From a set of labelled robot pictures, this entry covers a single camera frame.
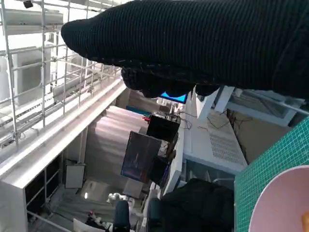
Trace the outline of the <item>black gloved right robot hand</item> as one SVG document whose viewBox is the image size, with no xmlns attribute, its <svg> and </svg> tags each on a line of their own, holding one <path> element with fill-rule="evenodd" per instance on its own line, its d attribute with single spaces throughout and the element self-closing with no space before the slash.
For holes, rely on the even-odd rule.
<svg viewBox="0 0 309 232">
<path fill-rule="evenodd" d="M 64 24 L 80 56 L 147 98 L 219 87 L 309 98 L 306 0 L 135 0 Z"/>
</svg>

